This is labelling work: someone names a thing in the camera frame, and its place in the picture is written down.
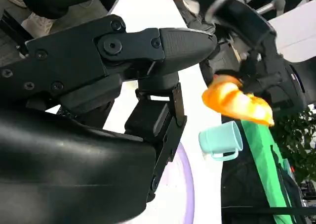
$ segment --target bolt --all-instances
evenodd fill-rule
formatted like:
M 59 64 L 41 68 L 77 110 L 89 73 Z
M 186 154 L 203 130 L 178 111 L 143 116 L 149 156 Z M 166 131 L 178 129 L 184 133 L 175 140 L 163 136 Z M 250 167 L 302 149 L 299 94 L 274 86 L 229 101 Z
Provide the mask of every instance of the bolt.
M 33 82 L 25 82 L 24 83 L 24 89 L 33 90 L 34 88 L 35 88 L 35 85 Z
M 61 82 L 54 82 L 51 84 L 52 90 L 62 90 L 64 88 L 64 85 Z
M 117 55 L 122 51 L 122 43 L 118 39 L 107 39 L 103 42 L 103 49 L 108 55 Z
M 161 42 L 160 42 L 160 39 L 152 39 L 152 46 L 154 48 L 159 48 L 161 46 Z
M 5 78 L 9 78 L 13 76 L 13 72 L 9 69 L 3 69 L 1 74 Z
M 153 181 L 152 181 L 151 189 L 152 189 L 153 192 L 155 192 L 157 190 L 157 188 L 158 188 L 158 179 L 157 179 L 157 176 L 155 176 L 153 178 Z
M 40 49 L 36 51 L 35 57 L 38 60 L 45 60 L 47 58 L 47 52 L 45 50 Z
M 111 27 L 114 31 L 118 31 L 122 28 L 122 24 L 118 20 L 114 20 L 111 23 Z

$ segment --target green strip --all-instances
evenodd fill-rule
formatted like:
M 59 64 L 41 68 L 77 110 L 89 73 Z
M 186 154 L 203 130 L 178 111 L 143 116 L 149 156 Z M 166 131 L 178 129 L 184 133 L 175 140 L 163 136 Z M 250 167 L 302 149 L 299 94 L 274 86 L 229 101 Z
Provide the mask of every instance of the green strip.
M 283 158 L 269 128 L 249 121 L 242 121 L 241 124 L 270 207 L 286 207 L 277 177 L 277 168 L 271 153 L 271 145 L 273 145 L 273 150 L 277 154 L 282 167 Z M 275 215 L 275 221 L 277 224 L 292 223 L 289 215 Z

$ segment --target orange cloth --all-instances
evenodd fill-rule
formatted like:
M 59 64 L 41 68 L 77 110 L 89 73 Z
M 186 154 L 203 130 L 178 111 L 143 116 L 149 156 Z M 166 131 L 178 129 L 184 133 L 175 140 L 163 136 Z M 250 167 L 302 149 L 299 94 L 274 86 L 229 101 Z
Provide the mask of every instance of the orange cloth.
M 243 94 L 241 82 L 228 75 L 216 77 L 203 93 L 204 104 L 225 116 L 273 126 L 272 109 L 262 98 Z

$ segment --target white table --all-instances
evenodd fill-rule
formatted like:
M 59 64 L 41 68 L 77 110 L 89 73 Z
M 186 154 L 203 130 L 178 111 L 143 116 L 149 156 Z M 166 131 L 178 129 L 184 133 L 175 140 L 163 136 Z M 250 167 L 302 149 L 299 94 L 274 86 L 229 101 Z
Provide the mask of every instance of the white table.
M 286 60 L 301 62 L 316 56 L 315 11 L 313 0 L 270 20 L 277 32 L 277 49 Z
M 186 27 L 173 0 L 119 0 L 112 14 L 119 15 L 128 32 L 145 28 Z M 188 122 L 181 142 L 188 155 L 195 186 L 194 224 L 221 223 L 222 163 L 206 164 L 198 143 L 198 133 L 221 124 L 221 115 L 208 109 L 201 95 L 206 89 L 198 65 L 179 72 Z M 104 129 L 124 132 L 124 123 L 137 104 L 135 92 L 126 83 L 109 114 Z

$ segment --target purple circle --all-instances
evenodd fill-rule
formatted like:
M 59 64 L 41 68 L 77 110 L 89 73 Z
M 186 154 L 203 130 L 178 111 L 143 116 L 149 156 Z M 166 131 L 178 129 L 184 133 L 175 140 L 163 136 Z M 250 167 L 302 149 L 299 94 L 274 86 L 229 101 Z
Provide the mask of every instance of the purple circle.
M 179 157 L 183 166 L 184 177 L 185 177 L 186 188 L 187 188 L 187 207 L 186 207 L 186 215 L 185 215 L 184 224 L 192 224 L 193 219 L 194 219 L 194 208 L 195 208 L 194 183 L 193 183 L 193 175 L 192 175 L 190 162 L 182 143 L 179 144 L 177 153 L 179 154 Z

